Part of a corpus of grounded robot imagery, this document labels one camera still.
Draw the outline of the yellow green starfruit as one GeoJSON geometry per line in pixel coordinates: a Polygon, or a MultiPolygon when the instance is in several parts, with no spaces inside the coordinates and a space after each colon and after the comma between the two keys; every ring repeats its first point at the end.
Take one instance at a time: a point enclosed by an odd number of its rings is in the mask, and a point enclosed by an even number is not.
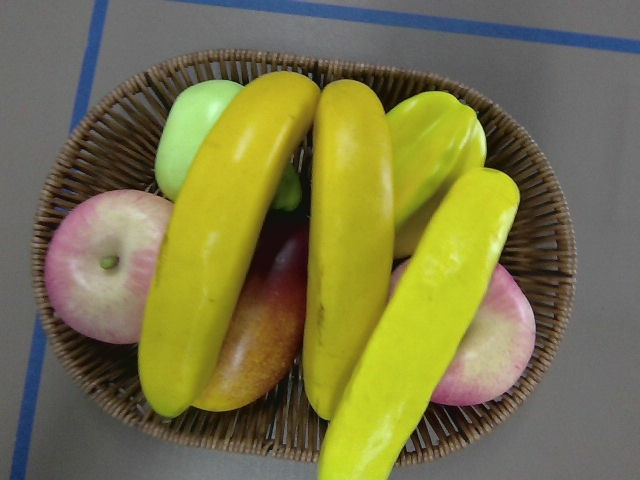
{"type": "Polygon", "coordinates": [[[414,95],[386,114],[393,150],[394,257],[413,254],[453,183],[482,167],[487,145],[476,111],[454,95],[414,95]]]}

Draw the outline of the pink apple near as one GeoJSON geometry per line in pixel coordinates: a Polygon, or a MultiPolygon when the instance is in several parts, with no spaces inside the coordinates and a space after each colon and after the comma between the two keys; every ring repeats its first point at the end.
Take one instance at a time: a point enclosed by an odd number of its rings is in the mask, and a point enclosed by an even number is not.
{"type": "Polygon", "coordinates": [[[482,404],[518,381],[534,350],[536,324],[505,267],[415,255],[392,278],[349,383],[376,390],[378,411],[417,417],[430,402],[482,404]]]}

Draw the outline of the red yellow mango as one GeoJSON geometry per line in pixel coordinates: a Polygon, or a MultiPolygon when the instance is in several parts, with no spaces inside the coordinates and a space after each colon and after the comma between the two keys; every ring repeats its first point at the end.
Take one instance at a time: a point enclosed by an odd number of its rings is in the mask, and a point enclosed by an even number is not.
{"type": "Polygon", "coordinates": [[[195,407],[239,409],[290,371],[303,338],[307,255],[305,222],[272,220],[264,226],[218,363],[195,407]]]}

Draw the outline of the yellow banana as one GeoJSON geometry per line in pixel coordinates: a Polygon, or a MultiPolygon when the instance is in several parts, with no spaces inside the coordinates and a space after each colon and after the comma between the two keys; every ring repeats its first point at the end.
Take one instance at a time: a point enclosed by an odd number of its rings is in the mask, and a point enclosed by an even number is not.
{"type": "Polygon", "coordinates": [[[478,310],[520,202],[507,174],[462,175],[433,214],[324,437],[320,479],[385,479],[478,310]]]}
{"type": "Polygon", "coordinates": [[[161,242],[138,346],[143,394],[162,417],[187,410],[213,375],[265,217],[319,96],[297,72],[250,81],[192,162],[161,242]]]}
{"type": "Polygon", "coordinates": [[[367,85],[327,85],[313,129],[303,375],[330,419],[388,295],[394,242],[392,147],[367,85]]]}

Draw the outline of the pink apple far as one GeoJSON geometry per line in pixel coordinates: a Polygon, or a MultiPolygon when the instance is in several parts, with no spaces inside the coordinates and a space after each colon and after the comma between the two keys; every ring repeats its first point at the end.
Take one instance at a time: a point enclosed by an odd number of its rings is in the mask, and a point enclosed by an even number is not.
{"type": "Polygon", "coordinates": [[[45,257],[49,302],[80,334],[112,344],[139,341],[147,292],[173,204],[124,189],[77,205],[45,257]]]}

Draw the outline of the green apple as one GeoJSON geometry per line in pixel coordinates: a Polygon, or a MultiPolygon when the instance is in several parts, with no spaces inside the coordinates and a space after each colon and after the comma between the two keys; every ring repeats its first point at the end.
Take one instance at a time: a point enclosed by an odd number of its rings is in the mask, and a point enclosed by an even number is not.
{"type": "Polygon", "coordinates": [[[288,163],[318,97],[310,80],[265,75],[245,88],[208,81],[184,90],[173,104],[156,154],[160,189],[176,216],[209,214],[229,203],[237,211],[292,211],[301,186],[288,163]]]}

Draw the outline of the brown wicker basket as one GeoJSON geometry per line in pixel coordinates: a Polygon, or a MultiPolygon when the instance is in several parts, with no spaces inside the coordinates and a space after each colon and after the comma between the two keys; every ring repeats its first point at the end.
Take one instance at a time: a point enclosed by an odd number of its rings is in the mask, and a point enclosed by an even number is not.
{"type": "Polygon", "coordinates": [[[247,407],[231,413],[193,408],[164,421],[150,410],[142,393],[136,348],[109,345],[74,332],[54,311],[44,285],[50,240],[71,209],[104,191],[156,191],[156,149],[169,108],[180,92],[204,80],[244,84],[285,69],[319,85],[340,78],[364,82],[386,108],[423,91],[452,93],[477,112],[487,136],[488,165],[507,173],[519,187],[520,207],[501,261],[533,307],[536,342],[532,358],[514,387],[496,400],[467,407],[430,405],[398,462],[429,463],[462,450],[506,421],[551,366],[572,313],[577,252],[564,193],[536,142],[488,97],[434,73],[280,52],[216,49],[171,58],[115,87],[72,130],[40,193],[31,240],[32,279],[51,349],[95,404],[151,436],[299,462],[317,459],[327,424],[304,394],[300,365],[247,407]]]}

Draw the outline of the pink apple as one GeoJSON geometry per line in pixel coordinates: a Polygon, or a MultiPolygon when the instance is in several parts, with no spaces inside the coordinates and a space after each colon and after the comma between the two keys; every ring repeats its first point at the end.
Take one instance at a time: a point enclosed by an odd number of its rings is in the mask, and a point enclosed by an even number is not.
{"type": "Polygon", "coordinates": [[[77,205],[45,257],[49,302],[80,334],[112,344],[139,341],[147,292],[173,204],[124,189],[77,205]]]}
{"type": "Polygon", "coordinates": [[[392,278],[349,383],[376,390],[378,411],[417,417],[430,402],[482,404],[518,381],[534,350],[536,324],[505,267],[415,255],[392,278]]]}

